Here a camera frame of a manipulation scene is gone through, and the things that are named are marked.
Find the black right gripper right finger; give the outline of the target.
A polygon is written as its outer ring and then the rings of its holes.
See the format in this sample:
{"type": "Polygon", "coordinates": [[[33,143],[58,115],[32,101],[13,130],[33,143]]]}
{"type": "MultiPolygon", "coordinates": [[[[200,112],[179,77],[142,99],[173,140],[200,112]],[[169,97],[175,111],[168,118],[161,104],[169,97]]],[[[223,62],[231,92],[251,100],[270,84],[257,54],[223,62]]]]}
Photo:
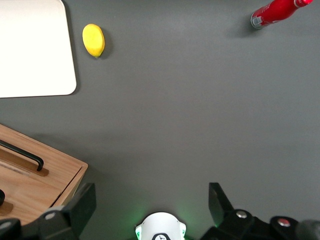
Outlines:
{"type": "Polygon", "coordinates": [[[202,240],[297,240],[298,221],[274,216],[264,222],[244,209],[235,209],[221,185],[209,183],[208,208],[214,222],[202,240]]]}

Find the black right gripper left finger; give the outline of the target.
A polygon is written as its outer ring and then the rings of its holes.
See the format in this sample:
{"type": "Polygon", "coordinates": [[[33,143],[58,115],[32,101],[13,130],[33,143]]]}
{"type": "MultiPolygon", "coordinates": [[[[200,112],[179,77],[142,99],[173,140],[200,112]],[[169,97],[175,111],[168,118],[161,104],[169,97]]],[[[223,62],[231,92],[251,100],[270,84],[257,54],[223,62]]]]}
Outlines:
{"type": "Polygon", "coordinates": [[[66,205],[48,208],[22,225],[18,218],[0,221],[2,240],[78,240],[97,207],[94,183],[86,183],[66,205]]]}

